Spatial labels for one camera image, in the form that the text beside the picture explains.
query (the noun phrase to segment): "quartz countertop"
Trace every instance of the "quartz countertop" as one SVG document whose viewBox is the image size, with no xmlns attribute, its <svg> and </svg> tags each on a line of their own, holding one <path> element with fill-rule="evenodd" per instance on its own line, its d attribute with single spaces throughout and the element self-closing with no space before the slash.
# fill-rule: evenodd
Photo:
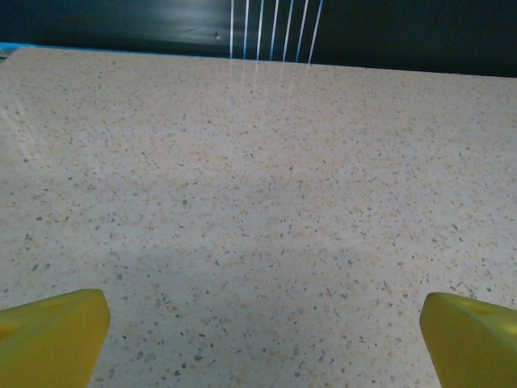
<svg viewBox="0 0 517 388">
<path fill-rule="evenodd" d="M 114 387 L 439 387 L 418 319 L 515 308 L 517 79 L 22 48 L 0 308 L 99 288 Z"/>
</svg>

